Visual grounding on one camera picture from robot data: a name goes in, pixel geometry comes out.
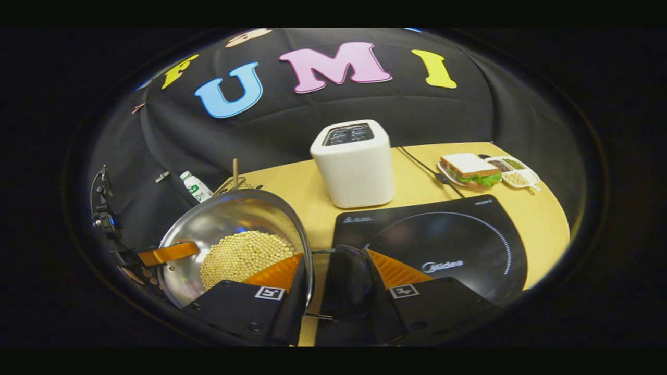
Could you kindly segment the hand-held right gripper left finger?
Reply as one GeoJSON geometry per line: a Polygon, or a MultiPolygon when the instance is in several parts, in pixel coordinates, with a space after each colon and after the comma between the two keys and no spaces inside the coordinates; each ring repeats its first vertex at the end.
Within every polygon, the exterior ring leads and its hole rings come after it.
{"type": "Polygon", "coordinates": [[[245,282],[223,280],[182,310],[238,345],[295,346],[309,292],[304,263],[296,254],[245,282]]]}

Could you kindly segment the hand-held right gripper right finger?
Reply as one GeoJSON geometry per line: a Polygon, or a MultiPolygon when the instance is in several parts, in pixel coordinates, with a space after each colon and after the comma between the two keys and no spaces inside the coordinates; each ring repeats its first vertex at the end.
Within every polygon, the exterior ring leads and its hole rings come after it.
{"type": "Polygon", "coordinates": [[[498,309],[451,276],[433,279],[397,259],[367,253],[378,275],[368,323],[379,345],[438,346],[475,330],[498,309]]]}

